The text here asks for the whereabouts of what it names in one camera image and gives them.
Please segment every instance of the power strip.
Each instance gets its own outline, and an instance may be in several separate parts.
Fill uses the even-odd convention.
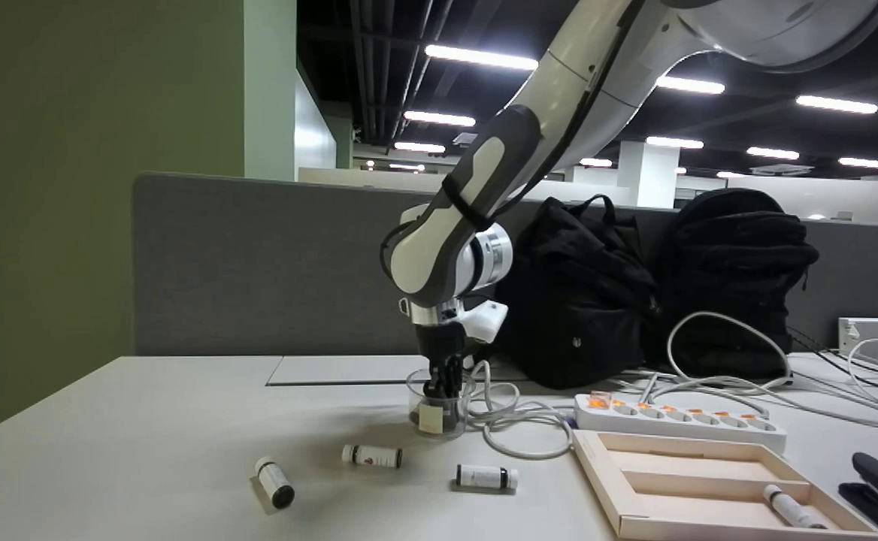
[[[655,432],[690,438],[757,441],[785,452],[789,432],[762,416],[727,416],[721,408],[675,408],[609,394],[577,394],[577,428],[606,432]]]

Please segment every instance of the black bag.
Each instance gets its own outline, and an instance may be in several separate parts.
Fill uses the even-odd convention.
[[[790,351],[785,326],[789,291],[819,260],[805,226],[754,188],[720,188],[690,201],[655,255],[662,322],[646,334],[646,361],[669,366],[669,334],[690,311],[733,315]],[[778,379],[778,354],[754,334],[691,319],[675,339],[675,357],[690,374]]]
[[[620,220],[609,196],[596,197],[577,206],[548,197],[517,240],[500,345],[548,389],[580,389],[644,364],[654,275],[634,220]]]

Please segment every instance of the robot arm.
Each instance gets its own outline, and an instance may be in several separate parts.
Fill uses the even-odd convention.
[[[681,60],[727,50],[766,70],[831,60],[878,21],[878,0],[580,0],[532,78],[476,139],[441,193],[402,216],[387,271],[406,297],[427,396],[455,400],[466,337],[493,339],[506,307],[459,293],[500,282],[511,240],[493,226],[556,162],[611,144]]]

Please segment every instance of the small cylinder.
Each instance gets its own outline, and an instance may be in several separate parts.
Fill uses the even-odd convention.
[[[257,462],[257,480],[273,508],[293,505],[294,490],[293,490],[290,478],[284,475],[284,470],[272,457],[263,457]]]
[[[783,492],[775,483],[764,488],[764,500],[789,525],[827,529],[815,513],[808,513],[793,495]]]
[[[344,462],[377,466],[377,470],[402,470],[402,448],[347,445]]]
[[[517,470],[506,470],[506,466],[459,462],[455,488],[459,488],[459,490],[514,492],[522,488],[522,471]]]

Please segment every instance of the wooden frame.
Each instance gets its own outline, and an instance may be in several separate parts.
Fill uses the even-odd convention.
[[[878,541],[878,529],[762,445],[577,431],[574,455],[620,537]],[[766,483],[827,529],[783,522]]]

